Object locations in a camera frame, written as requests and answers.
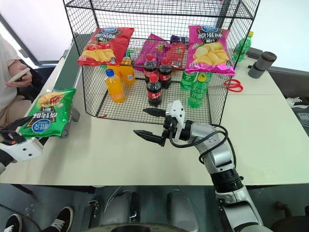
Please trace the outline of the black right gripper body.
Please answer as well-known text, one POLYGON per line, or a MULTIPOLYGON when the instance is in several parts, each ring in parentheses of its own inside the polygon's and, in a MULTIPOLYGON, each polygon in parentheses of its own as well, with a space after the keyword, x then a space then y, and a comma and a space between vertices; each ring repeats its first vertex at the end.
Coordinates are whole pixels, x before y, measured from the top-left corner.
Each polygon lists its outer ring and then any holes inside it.
POLYGON ((169 138, 169 134, 171 133, 171 137, 174 139, 177 132, 177 124, 178 121, 176 117, 166 116, 163 124, 163 138, 169 138))

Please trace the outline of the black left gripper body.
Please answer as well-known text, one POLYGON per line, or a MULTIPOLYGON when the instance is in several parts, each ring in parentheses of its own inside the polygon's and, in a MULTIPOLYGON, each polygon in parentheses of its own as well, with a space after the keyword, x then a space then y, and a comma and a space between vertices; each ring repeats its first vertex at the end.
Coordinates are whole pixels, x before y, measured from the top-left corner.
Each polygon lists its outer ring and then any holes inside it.
POLYGON ((26 141, 26 139, 16 131, 17 127, 8 127, 0 130, 0 142, 5 145, 15 145, 26 141))

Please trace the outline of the person's hand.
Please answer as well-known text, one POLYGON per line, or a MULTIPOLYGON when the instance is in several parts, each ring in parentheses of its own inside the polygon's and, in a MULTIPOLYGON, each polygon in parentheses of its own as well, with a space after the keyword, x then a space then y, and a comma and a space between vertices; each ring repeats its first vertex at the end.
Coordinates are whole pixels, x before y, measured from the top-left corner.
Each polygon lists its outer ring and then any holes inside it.
POLYGON ((27 87, 32 82, 30 69, 26 68, 5 83, 6 87, 27 87))

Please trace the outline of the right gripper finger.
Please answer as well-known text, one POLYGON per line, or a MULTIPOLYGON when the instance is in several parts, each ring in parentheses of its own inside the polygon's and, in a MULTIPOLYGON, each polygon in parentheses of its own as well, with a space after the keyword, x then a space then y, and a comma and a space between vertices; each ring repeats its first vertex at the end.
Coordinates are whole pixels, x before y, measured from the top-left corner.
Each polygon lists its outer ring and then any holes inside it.
POLYGON ((165 146, 165 137, 154 135, 152 132, 146 130, 133 130, 133 132, 148 142, 159 144, 161 147, 165 146))
POLYGON ((144 112, 155 117, 166 117, 166 111, 159 108, 145 108, 144 112))

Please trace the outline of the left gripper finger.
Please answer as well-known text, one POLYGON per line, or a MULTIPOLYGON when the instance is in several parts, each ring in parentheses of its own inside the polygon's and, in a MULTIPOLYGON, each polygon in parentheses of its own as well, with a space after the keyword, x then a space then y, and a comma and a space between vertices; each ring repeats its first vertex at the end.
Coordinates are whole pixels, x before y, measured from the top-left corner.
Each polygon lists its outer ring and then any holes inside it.
POLYGON ((24 117, 21 119, 17 119, 13 123, 8 126, 9 131, 15 131, 18 127, 23 126, 25 123, 28 123, 31 120, 31 117, 24 117))

